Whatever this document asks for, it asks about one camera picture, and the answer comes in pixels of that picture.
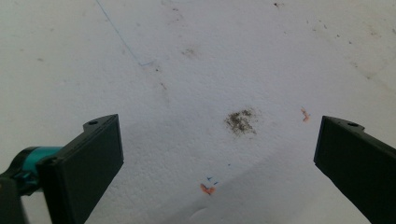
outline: black plastic jaw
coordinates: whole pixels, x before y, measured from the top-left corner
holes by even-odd
[[[363,130],[323,117],[314,161],[372,223],[396,223],[396,149]]]
[[[84,133],[52,156],[34,162],[38,182],[22,166],[36,147],[20,152],[0,175],[0,224],[28,223],[22,195],[42,188],[54,224],[82,224],[123,164],[118,115],[91,120]]]
[[[54,224],[84,223],[123,164],[117,115],[83,127],[84,133],[36,164]]]

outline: blue mark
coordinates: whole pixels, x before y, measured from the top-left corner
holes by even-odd
[[[153,64],[153,63],[155,62],[155,60],[152,61],[152,62],[149,62],[149,63],[141,63],[141,62],[139,62],[139,60],[137,59],[137,56],[136,56],[136,55],[134,54],[134,52],[132,51],[131,47],[129,47],[129,45],[126,43],[126,41],[124,40],[124,38],[123,38],[122,35],[120,34],[119,29],[117,29],[116,25],[114,25],[113,21],[108,17],[108,15],[107,15],[105,9],[102,7],[102,4],[100,4],[99,0],[95,0],[95,1],[96,1],[96,3],[99,5],[99,7],[102,9],[103,14],[105,14],[106,18],[107,18],[108,21],[110,22],[110,24],[111,24],[111,26],[113,27],[114,31],[116,31],[116,33],[117,33],[117,35],[119,36],[120,40],[121,40],[122,43],[125,45],[125,47],[128,49],[128,51],[131,53],[132,57],[137,61],[137,63],[138,63],[140,66],[146,66],[146,65]]]

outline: dirt spot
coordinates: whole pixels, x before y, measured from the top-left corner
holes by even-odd
[[[358,68],[358,64],[355,62],[351,62],[352,66],[354,66],[355,68]]]
[[[255,117],[254,111],[252,109],[245,109],[229,114],[228,118],[224,121],[233,133],[239,136],[246,133],[256,133],[250,124],[253,117]]]
[[[163,89],[164,89],[165,91],[168,90],[168,89],[165,87],[165,84],[161,83],[161,86],[163,87]]]
[[[173,23],[180,23],[183,21],[183,15],[181,14],[180,9],[175,6],[172,0],[162,0],[161,4],[165,7],[165,17],[168,19],[168,25]]]
[[[382,35],[379,34],[378,31],[372,25],[367,25],[367,27],[368,27],[370,35],[372,37],[375,37],[375,38],[381,38],[382,37]]]
[[[279,8],[279,7],[285,6],[285,4],[284,4],[284,3],[274,3],[274,6],[276,6],[277,8]]]
[[[193,57],[196,57],[196,52],[194,49],[185,49],[185,50],[181,51],[181,54],[183,54],[184,56],[186,56],[190,59]]]
[[[160,73],[163,71],[163,69],[158,64],[153,64],[152,69],[156,73]]]

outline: orange mark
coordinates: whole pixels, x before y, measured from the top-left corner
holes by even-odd
[[[303,112],[303,115],[305,116],[305,118],[303,119],[303,122],[308,122],[309,121],[309,117],[311,116],[310,114],[308,114],[306,112],[306,110],[302,107],[301,108],[301,112]]]
[[[207,188],[204,184],[201,184],[201,190],[204,193],[207,193],[208,195],[211,195],[213,192],[215,192],[216,188],[215,187]]]

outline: white floor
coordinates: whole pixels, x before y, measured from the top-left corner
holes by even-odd
[[[117,113],[125,164],[87,223],[369,223],[313,156],[323,115],[396,147],[395,4],[3,0],[0,170]]]

